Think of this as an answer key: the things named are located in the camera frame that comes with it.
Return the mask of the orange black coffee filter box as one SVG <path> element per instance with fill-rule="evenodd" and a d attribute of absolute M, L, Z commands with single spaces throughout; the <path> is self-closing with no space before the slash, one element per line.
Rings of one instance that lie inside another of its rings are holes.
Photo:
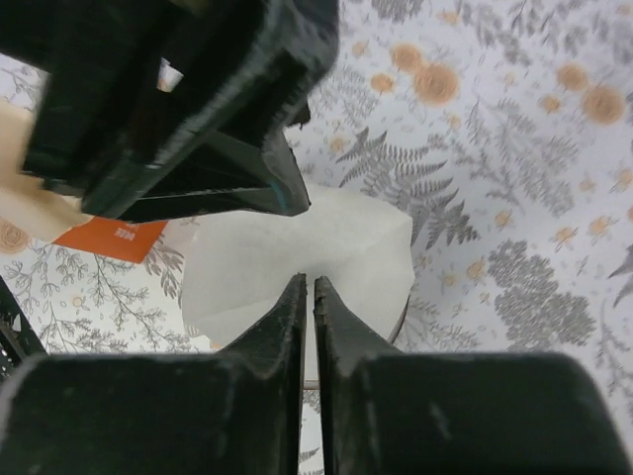
<path fill-rule="evenodd" d="M 24 250 L 32 238 L 140 263 L 167 223 L 130 224 L 87 215 L 81 200 L 44 189 L 21 171 L 34 114 L 1 101 L 1 251 Z"/>

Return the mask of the clear ribbed glass dripper cone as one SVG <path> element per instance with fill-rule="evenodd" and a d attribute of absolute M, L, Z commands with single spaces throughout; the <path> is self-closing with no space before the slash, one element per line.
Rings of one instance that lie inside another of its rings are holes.
<path fill-rule="evenodd" d="M 409 304 L 409 300 L 410 298 L 407 298 L 407 301 L 405 303 L 405 306 L 402 310 L 401 315 L 399 316 L 393 330 L 391 331 L 389 337 L 388 337 L 388 342 L 389 343 L 394 343 L 403 327 L 403 324 L 405 322 L 406 316 L 407 316 L 407 310 L 408 310 L 408 304 Z"/>

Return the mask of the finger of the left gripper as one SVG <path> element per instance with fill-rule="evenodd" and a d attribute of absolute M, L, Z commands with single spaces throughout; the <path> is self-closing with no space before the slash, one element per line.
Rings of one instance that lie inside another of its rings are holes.
<path fill-rule="evenodd" d="M 137 103 L 126 118 L 106 107 L 83 140 L 85 213 L 129 223 L 238 209 L 282 213 L 289 195 L 274 197 L 263 145 L 248 135 L 249 122 L 240 117 L 203 133 L 149 188 L 132 183 L 144 167 L 125 154 L 126 146 L 139 145 L 136 157 L 152 156 L 190 111 L 178 98 Z"/>

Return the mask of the cream paper coffee filter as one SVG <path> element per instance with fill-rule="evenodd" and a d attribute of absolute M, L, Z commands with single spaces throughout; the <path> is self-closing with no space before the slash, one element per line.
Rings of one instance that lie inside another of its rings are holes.
<path fill-rule="evenodd" d="M 411 217 L 378 198 L 311 185 L 296 217 L 227 212 L 201 218 L 186 253 L 186 328 L 227 344 L 277 301 L 296 274 L 329 279 L 349 310 L 391 338 L 414 280 Z"/>

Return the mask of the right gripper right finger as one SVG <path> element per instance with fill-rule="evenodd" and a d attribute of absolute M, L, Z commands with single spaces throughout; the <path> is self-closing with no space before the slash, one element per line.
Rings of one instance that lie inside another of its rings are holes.
<path fill-rule="evenodd" d="M 328 474 L 619 474 L 591 377 L 554 352 L 405 353 L 315 286 Z"/>

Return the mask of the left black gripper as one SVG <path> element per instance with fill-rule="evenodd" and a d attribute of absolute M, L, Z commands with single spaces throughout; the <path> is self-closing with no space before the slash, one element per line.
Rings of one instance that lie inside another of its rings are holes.
<path fill-rule="evenodd" d="M 185 148 L 237 117 L 262 143 L 273 195 L 305 196 L 283 131 L 310 117 L 308 96 L 338 53 L 334 1 L 5 1 L 1 50 L 46 73 L 21 171 L 83 198 L 83 140 L 114 106 L 178 98 L 191 111 L 152 156 L 125 154 L 149 188 Z"/>

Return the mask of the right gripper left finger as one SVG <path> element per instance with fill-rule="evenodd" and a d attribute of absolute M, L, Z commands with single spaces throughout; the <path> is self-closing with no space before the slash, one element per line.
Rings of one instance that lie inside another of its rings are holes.
<path fill-rule="evenodd" d="M 38 355 L 1 387 L 5 474 L 294 474 L 307 283 L 214 353 Z"/>

